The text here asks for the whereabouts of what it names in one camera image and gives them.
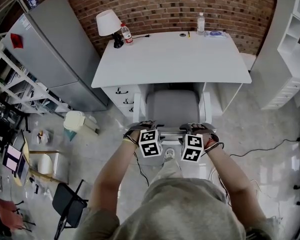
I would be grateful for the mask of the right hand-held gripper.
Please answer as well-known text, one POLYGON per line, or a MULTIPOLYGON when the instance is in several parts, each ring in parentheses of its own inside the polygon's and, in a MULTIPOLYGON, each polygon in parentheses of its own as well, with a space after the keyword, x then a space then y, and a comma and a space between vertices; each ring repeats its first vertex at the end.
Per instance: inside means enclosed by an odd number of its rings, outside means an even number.
POLYGON ((181 161, 197 163, 204 153, 203 136, 185 134, 182 141, 181 161))

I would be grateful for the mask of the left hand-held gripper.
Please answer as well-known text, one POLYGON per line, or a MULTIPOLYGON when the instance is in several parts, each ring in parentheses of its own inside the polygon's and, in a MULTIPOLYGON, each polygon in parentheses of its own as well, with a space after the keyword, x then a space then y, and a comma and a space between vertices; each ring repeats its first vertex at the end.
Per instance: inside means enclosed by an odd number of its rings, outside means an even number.
POLYGON ((157 129, 141 130, 138 145, 144 158, 157 157, 162 154, 162 144, 157 129))

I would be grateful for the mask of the grey white armchair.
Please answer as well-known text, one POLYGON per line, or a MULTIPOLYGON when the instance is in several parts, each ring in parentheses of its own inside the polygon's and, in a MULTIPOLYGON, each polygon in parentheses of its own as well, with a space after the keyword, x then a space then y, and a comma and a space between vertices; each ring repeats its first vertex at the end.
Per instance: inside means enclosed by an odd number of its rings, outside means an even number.
POLYGON ((161 135, 161 143, 166 146, 182 145, 187 134, 180 130, 183 124, 200 122, 199 98, 191 90, 157 90, 145 99, 145 120, 155 121, 161 135))

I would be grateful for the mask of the person's right forearm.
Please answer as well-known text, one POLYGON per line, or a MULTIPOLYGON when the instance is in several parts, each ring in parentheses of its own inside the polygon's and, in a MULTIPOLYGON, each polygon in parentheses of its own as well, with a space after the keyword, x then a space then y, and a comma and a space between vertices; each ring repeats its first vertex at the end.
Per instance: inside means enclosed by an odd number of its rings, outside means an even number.
POLYGON ((229 194, 232 211, 237 219, 245 227, 266 219, 253 185, 238 164, 222 149, 221 144, 210 139, 204 147, 229 194))

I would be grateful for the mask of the person's left forearm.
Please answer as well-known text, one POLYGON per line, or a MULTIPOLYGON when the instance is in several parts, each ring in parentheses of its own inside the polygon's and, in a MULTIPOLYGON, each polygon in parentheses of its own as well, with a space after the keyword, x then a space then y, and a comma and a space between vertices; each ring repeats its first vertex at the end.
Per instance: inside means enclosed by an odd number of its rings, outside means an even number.
POLYGON ((95 179, 88 202, 90 208, 117 213, 119 188, 136 149, 133 142, 122 141, 95 179))

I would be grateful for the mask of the white desk with drawers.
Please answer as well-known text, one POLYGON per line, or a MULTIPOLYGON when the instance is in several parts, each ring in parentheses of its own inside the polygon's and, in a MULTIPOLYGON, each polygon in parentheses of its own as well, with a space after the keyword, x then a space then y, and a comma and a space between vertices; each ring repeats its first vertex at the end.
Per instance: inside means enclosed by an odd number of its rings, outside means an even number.
POLYGON ((146 93, 156 84, 192 83, 200 115, 221 116, 240 88, 252 82, 234 41, 196 32, 152 33, 132 45, 114 48, 109 41, 92 80, 127 116, 145 113, 146 93))

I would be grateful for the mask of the black folding chair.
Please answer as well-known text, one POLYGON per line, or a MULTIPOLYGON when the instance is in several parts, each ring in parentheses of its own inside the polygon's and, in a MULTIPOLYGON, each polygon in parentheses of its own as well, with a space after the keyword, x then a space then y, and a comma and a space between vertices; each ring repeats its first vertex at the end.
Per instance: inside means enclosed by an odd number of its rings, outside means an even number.
POLYGON ((59 239, 64 229, 75 229, 78 227, 83 210, 88 205, 88 199, 83 199, 78 195, 83 182, 84 180, 82 179, 75 191, 65 183, 57 185, 52 206, 60 215, 60 219, 57 224, 54 240, 59 239))

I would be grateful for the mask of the person's left hand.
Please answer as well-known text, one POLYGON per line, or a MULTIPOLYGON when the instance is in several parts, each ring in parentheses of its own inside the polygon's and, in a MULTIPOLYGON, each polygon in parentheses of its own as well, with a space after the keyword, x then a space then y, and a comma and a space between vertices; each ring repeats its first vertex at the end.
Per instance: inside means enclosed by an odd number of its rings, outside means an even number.
POLYGON ((154 120, 146 120, 133 123, 123 135, 123 139, 135 144, 138 147, 141 130, 151 131, 155 130, 156 127, 156 122, 154 120))

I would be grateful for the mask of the person's right hand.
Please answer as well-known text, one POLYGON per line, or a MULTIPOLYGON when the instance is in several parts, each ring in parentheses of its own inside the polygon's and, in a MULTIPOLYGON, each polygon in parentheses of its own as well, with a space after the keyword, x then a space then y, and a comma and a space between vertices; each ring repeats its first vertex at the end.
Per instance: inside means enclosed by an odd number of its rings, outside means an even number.
POLYGON ((179 127, 190 135, 200 135, 203 139, 203 150, 208 153, 220 145, 220 139, 208 123, 186 123, 179 127))

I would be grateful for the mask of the person's white shoe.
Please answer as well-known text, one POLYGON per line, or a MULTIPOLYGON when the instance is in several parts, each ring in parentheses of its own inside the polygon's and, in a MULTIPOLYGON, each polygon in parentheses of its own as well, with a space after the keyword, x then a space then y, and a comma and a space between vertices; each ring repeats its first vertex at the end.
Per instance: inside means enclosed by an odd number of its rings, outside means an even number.
POLYGON ((175 159, 175 150, 171 147, 167 148, 164 152, 164 163, 175 159))

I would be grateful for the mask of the person's grey shirt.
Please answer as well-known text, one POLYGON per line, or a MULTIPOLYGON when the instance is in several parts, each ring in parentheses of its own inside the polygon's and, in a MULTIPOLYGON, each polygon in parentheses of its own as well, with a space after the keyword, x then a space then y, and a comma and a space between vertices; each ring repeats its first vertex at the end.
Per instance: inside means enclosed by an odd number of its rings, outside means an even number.
POLYGON ((267 218, 244 227, 210 181, 164 178, 123 223, 107 210, 86 208, 73 240, 277 240, 277 223, 267 218))

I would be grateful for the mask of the cream pedal trash bin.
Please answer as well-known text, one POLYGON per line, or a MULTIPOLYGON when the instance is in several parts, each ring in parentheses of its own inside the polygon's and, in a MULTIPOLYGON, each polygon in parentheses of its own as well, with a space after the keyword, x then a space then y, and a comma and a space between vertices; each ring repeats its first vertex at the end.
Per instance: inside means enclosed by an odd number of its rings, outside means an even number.
POLYGON ((65 115, 63 126, 66 130, 84 136, 98 135, 99 126, 93 116, 85 115, 81 111, 71 110, 65 115))

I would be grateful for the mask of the green dustpan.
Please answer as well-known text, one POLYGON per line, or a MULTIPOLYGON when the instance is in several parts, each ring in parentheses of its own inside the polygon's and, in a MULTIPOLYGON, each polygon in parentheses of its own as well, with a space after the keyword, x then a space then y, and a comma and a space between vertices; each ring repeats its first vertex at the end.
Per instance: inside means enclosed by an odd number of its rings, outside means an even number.
POLYGON ((68 138, 68 140, 71 142, 77 133, 72 130, 64 129, 64 134, 68 138))

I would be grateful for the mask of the white low bench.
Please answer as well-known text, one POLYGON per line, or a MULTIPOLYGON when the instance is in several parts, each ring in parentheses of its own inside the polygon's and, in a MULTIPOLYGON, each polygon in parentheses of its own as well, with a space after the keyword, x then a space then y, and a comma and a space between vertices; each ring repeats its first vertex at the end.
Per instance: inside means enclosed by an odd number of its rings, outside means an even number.
POLYGON ((253 54, 243 53, 243 52, 241 52, 240 55, 246 65, 247 70, 250 72, 257 59, 257 56, 253 54))

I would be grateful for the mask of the white plastic bag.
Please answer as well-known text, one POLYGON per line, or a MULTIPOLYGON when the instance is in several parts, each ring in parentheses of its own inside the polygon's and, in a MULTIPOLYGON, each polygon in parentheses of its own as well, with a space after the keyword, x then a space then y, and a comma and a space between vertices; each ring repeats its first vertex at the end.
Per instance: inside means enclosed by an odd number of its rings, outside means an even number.
POLYGON ((53 133, 47 129, 34 129, 31 142, 37 145, 50 145, 53 141, 53 133))

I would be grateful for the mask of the red label water bottle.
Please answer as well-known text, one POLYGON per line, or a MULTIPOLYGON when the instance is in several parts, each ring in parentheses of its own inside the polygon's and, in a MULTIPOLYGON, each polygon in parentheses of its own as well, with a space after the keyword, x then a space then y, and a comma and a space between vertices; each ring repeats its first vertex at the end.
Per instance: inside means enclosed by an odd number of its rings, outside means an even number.
POLYGON ((121 23, 120 26, 121 26, 121 32, 122 32, 125 43, 127 45, 132 45, 134 40, 133 40, 133 37, 132 37, 132 34, 131 34, 129 28, 126 26, 125 23, 121 23))

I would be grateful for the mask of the blue wet wipes packet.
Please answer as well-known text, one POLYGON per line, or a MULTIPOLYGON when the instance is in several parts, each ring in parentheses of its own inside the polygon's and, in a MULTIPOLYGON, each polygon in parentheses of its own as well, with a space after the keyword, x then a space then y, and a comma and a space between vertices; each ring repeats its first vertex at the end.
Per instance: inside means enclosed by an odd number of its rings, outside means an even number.
POLYGON ((221 38, 221 39, 225 39, 225 38, 228 37, 225 32, 218 31, 218 30, 212 30, 212 31, 205 30, 204 31, 204 36, 206 38, 221 38))

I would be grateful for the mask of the white cabinet with cubby shelves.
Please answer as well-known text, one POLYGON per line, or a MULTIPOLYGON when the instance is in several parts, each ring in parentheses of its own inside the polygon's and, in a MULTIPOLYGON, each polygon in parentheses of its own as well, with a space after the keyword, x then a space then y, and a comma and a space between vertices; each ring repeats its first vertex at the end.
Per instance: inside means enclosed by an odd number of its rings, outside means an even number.
POLYGON ((300 0, 277 0, 271 26, 251 78, 262 110, 277 110, 294 99, 300 106, 300 0))

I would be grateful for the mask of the round wooden table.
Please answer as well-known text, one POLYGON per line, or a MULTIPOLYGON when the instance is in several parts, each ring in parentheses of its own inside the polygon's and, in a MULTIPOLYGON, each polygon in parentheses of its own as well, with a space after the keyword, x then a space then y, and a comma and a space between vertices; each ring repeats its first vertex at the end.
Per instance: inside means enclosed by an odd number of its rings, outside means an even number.
POLYGON ((29 173, 43 181, 69 183, 69 159, 58 150, 30 150, 27 139, 22 135, 22 154, 29 165, 29 173))

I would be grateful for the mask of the clear plastic water bottle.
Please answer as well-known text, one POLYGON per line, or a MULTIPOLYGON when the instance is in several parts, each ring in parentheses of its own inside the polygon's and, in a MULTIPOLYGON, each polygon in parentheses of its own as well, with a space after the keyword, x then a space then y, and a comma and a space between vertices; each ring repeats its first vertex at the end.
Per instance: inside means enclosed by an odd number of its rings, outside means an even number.
POLYGON ((204 13, 200 12, 197 17, 197 34, 204 35, 205 33, 205 17, 204 13))

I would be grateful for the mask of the white shade table lamp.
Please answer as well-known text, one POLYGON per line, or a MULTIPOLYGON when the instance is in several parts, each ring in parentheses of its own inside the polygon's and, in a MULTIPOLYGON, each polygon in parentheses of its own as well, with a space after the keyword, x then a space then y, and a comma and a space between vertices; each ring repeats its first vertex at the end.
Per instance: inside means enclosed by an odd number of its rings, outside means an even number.
POLYGON ((112 9, 105 10, 99 13, 96 17, 98 34, 101 37, 112 36, 114 40, 114 48, 119 49, 124 45, 119 31, 121 30, 122 22, 112 9))

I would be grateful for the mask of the grey refrigerator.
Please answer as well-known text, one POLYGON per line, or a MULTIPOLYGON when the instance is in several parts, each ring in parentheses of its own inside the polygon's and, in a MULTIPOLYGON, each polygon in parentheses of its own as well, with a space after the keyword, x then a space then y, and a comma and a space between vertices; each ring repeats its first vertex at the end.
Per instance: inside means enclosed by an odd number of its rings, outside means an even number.
POLYGON ((40 83, 74 110, 107 109, 108 96, 101 88, 92 88, 101 58, 68 0, 45 0, 22 14, 3 44, 40 83), (11 33, 22 37, 23 48, 13 48, 11 33))

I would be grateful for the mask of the open laptop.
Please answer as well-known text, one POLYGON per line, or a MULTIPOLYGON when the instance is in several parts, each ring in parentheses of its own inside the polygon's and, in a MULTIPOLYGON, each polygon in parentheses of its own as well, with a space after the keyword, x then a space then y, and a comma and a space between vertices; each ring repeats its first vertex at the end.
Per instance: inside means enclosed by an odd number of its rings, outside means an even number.
POLYGON ((18 186, 24 186, 30 169, 30 151, 28 142, 21 130, 12 145, 6 146, 2 164, 11 170, 18 186))

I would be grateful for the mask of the white shelving rack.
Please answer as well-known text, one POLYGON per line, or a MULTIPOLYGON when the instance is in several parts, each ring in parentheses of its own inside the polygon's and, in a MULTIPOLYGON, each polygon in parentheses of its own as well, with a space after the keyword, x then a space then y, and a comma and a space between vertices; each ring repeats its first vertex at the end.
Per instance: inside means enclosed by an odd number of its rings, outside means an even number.
MULTIPOLYGON (((14 4, 19 4, 24 12, 28 8, 23 0, 6 0, 0 4, 0 25, 14 4)), ((52 113, 60 116, 71 107, 50 90, 20 63, 6 48, 3 41, 7 32, 0 32, 0 95, 13 107, 26 114, 52 113)))

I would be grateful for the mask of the red paper decoration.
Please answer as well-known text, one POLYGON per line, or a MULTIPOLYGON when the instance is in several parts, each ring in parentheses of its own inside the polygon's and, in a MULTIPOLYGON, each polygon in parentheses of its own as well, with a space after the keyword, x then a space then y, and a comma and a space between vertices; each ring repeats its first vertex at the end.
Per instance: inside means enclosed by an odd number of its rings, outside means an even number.
POLYGON ((23 39, 20 35, 11 33, 10 40, 14 49, 23 49, 23 39))

